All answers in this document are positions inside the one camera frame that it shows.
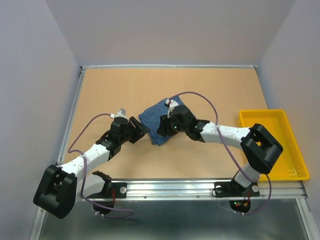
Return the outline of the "blue plaid long sleeve shirt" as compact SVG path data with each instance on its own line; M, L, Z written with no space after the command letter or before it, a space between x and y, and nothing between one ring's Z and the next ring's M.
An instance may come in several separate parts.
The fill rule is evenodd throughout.
M161 136L157 133L161 116L167 115L168 113L165 102L166 99L163 99L138 115L140 123L150 129L148 135L151 138L152 145L161 146L171 138L170 136Z

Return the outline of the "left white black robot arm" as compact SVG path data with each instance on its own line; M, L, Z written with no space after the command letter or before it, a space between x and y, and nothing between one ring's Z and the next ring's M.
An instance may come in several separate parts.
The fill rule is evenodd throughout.
M86 152L77 151L79 156L63 165L48 166L33 197L33 203L58 219L65 218L76 202L85 198L85 184L90 194L106 197L111 193L111 179L94 168L108 162L121 150L126 142L132 144L149 133L150 129L133 116L115 116L110 129L105 132Z

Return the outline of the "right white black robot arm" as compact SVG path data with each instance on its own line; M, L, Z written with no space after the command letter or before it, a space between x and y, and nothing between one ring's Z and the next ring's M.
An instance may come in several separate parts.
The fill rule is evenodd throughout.
M231 192L235 195L242 195L261 175L268 175L284 150L262 124L256 123L252 127L219 125L196 118L185 105L172 107L162 115L157 129L163 137L179 132L196 142L223 144L229 154L229 147L243 151L247 163L243 167L236 164L238 172L230 182Z

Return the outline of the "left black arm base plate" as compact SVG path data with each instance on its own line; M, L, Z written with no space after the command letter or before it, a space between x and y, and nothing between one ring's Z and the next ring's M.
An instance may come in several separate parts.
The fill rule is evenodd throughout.
M105 183L102 190L89 196L99 199L125 199L127 197L126 182L108 182Z

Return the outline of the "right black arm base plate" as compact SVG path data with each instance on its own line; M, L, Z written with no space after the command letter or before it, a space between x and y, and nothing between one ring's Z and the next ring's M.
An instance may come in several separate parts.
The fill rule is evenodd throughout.
M216 198L259 197L260 189L257 183L251 183L248 187L242 187L231 181L217 181L214 183L211 195Z

